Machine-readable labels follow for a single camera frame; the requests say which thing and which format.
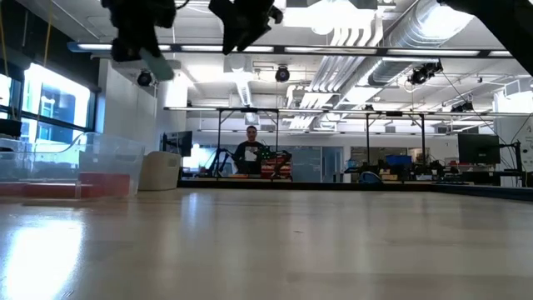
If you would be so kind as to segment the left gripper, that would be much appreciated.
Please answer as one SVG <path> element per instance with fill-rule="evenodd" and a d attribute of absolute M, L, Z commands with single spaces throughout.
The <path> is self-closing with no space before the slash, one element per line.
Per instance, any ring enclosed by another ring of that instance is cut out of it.
<path fill-rule="evenodd" d="M 153 57 L 162 55 L 155 27 L 170 28 L 177 15 L 173 0 L 102 0 L 101 6 L 110 13 L 110 21 L 117 30 L 112 41 L 111 57 L 116 62 L 141 60 L 136 49 L 124 44 L 139 42 L 140 48 Z"/>

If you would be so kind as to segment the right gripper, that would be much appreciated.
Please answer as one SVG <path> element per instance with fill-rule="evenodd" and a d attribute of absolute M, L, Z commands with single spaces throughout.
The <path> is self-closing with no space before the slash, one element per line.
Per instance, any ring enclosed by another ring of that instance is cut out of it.
<path fill-rule="evenodd" d="M 241 53 L 271 30 L 269 22 L 283 20 L 283 12 L 273 0 L 211 0 L 209 10 L 223 24 L 222 53 Z"/>

